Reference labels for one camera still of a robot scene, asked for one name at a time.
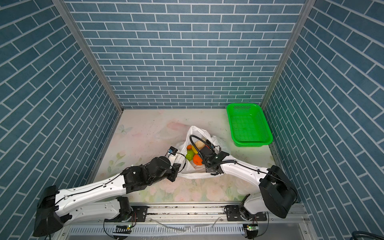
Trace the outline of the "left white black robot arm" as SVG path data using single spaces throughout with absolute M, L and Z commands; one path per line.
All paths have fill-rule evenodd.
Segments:
M 161 156 L 93 184 L 62 190 L 55 185 L 47 187 L 37 205 L 33 236 L 49 236 L 66 225 L 88 220 L 135 222 L 126 195 L 163 179 L 174 182 L 180 167 Z

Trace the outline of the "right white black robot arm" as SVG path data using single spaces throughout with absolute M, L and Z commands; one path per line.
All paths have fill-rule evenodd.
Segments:
M 239 206 L 244 219 L 265 211 L 284 219 L 297 200 L 296 188 L 282 169 L 275 165 L 270 168 L 253 166 L 224 151 L 216 153 L 208 146 L 198 150 L 198 155 L 207 173 L 232 175 L 259 188 L 260 196 L 247 194 Z

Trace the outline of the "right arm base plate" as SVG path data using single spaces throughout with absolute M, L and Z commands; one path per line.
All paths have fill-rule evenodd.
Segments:
M 249 213 L 244 207 L 240 205 L 226 205 L 224 212 L 227 216 L 228 222 L 239 222 L 239 221 L 266 221 L 267 215 L 265 212 L 256 214 Z

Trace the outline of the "white plastic bag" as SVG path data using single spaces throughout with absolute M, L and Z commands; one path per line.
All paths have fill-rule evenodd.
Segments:
M 192 141 L 196 145 L 196 147 L 198 147 L 201 153 L 203 152 L 203 142 L 211 144 L 216 154 L 218 154 L 220 150 L 229 154 L 231 153 L 229 145 L 224 139 L 221 139 L 216 136 L 211 136 L 208 131 L 200 129 L 196 126 L 191 126 L 187 131 L 186 139 L 183 142 L 179 142 L 176 144 L 176 149 L 178 150 L 178 153 L 187 156 L 187 146 L 192 146 L 190 141 L 191 135 L 198 137 L 192 137 Z M 181 168 L 183 168 L 183 170 L 181 171 L 181 173 L 178 174 L 178 176 L 185 179 L 208 179 L 215 178 L 219 175 L 216 173 L 207 173 L 205 165 L 197 166 L 194 163 L 191 163 L 189 160 L 186 160 L 185 157 L 179 154 L 176 154 L 175 162 L 181 164 Z

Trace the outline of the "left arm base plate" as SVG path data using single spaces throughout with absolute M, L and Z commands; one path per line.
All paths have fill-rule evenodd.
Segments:
M 132 222 L 141 223 L 146 221 L 148 206 L 132 206 L 128 208 L 122 208 L 119 210 L 119 214 L 112 219 L 113 222 Z

